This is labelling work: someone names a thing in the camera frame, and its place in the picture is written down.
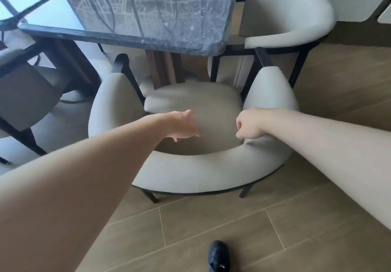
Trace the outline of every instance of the hand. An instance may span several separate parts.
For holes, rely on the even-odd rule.
[[[182,138],[201,136],[201,130],[196,127],[191,110],[186,110],[184,112],[172,111],[165,115],[169,119],[170,125],[170,133],[167,137],[172,137],[175,142],[180,141]]]
[[[252,108],[243,110],[236,118],[238,131],[236,137],[239,139],[257,139],[265,135],[266,132],[261,128],[263,108]]]

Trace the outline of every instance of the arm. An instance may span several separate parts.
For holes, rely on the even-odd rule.
[[[238,138],[285,142],[391,229],[391,132],[283,109],[242,111],[237,125]]]
[[[1,176],[3,270],[73,272],[156,145],[194,135],[189,110],[150,115]]]

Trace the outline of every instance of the marble tabletop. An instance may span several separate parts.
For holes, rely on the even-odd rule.
[[[21,11],[39,0],[8,1]],[[18,27],[31,35],[215,56],[226,45],[234,2],[50,0]],[[0,7],[0,18],[5,11]]]

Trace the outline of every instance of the dining table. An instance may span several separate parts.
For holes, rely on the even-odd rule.
[[[11,14],[39,0],[1,0]],[[181,54],[217,56],[227,43],[235,0],[50,0],[18,28],[45,45],[56,68],[96,93],[100,78],[75,41],[145,50],[154,88],[184,82]],[[4,7],[0,8],[0,18]]]

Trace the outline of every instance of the shoe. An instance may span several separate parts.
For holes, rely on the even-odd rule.
[[[220,241],[213,241],[208,254],[209,272],[229,272],[231,269],[230,253],[227,245]]]

